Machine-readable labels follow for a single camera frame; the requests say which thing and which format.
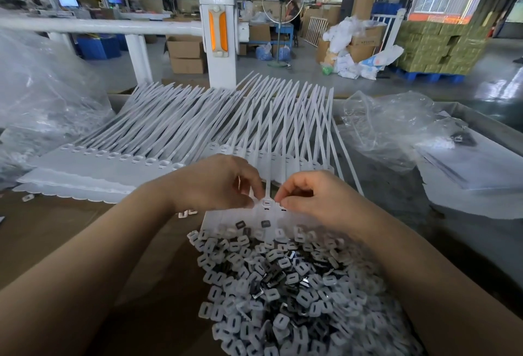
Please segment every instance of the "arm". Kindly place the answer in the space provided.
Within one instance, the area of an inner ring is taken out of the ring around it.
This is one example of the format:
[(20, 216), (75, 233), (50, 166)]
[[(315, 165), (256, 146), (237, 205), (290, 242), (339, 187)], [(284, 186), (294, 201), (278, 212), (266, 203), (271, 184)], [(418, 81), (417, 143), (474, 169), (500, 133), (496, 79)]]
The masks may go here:
[(293, 174), (275, 200), (370, 247), (431, 356), (523, 349), (523, 321), (339, 178), (319, 171)]
[(142, 185), (0, 292), (0, 355), (82, 354), (174, 212), (250, 207), (261, 183), (244, 159), (215, 155)]

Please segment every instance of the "fan stand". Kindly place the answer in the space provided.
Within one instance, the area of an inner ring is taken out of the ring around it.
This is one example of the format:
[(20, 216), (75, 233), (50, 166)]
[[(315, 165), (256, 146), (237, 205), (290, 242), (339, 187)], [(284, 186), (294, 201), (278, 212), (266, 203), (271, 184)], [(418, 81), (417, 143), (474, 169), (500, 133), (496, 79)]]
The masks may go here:
[(269, 67), (273, 68), (290, 68), (291, 64), (287, 62), (280, 62), (280, 32), (281, 32), (281, 13), (284, 8), (284, 2), (280, 1), (280, 19), (278, 22), (278, 44), (276, 45), (276, 61), (269, 61), (267, 64)]

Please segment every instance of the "forearm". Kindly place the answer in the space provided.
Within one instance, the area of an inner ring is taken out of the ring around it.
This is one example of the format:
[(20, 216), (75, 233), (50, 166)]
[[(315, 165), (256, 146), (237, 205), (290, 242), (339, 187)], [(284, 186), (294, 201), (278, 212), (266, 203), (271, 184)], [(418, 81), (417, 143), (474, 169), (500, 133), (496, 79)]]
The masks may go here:
[(129, 195), (0, 292), (0, 354), (81, 354), (170, 212)]
[(428, 241), (381, 209), (361, 239), (375, 254), (431, 356), (516, 354), (523, 322)]

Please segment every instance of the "person's right hand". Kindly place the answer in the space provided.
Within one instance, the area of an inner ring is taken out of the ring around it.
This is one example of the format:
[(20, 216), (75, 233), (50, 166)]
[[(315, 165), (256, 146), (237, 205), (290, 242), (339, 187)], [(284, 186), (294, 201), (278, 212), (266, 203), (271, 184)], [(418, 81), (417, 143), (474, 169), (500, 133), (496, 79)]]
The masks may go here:
[(328, 171), (292, 174), (274, 199), (289, 211), (309, 214), (326, 227), (356, 238), (363, 226), (382, 211)]

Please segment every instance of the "gray floor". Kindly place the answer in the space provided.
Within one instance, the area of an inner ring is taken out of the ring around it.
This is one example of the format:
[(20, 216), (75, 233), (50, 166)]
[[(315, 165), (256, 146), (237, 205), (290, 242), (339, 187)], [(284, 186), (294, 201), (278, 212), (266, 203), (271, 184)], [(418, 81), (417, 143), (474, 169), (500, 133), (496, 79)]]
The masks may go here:
[[(159, 38), (155, 44), (147, 45), (153, 77), (186, 80), (207, 79), (207, 75), (174, 75), (167, 53), (164, 54), (165, 39)], [(520, 112), (523, 108), (523, 67), (514, 64), (513, 59), (523, 55), (523, 40), (493, 39), (488, 43), (485, 55), (476, 64), (464, 82), (451, 84), (447, 81), (427, 83), (416, 80), (407, 83), (402, 78), (384, 71), (382, 76), (388, 79), (370, 81), (367, 79), (345, 79), (336, 74), (325, 76), (320, 66), (314, 61), (316, 49), (300, 40), (300, 47), (293, 49), (295, 58), (292, 68), (270, 68), (266, 62), (258, 61), (254, 53), (241, 56), (238, 60), (237, 78), (241, 79), (250, 71), (265, 75), (278, 76), (317, 83), (328, 88), (334, 87), (337, 96), (350, 96), (358, 90), (368, 95), (402, 93), (415, 90), (433, 99), (460, 101), (491, 117), (513, 127), (523, 129)], [(131, 60), (127, 52), (109, 61), (89, 61), (96, 71), (105, 78), (109, 93), (134, 87), (136, 80)]]

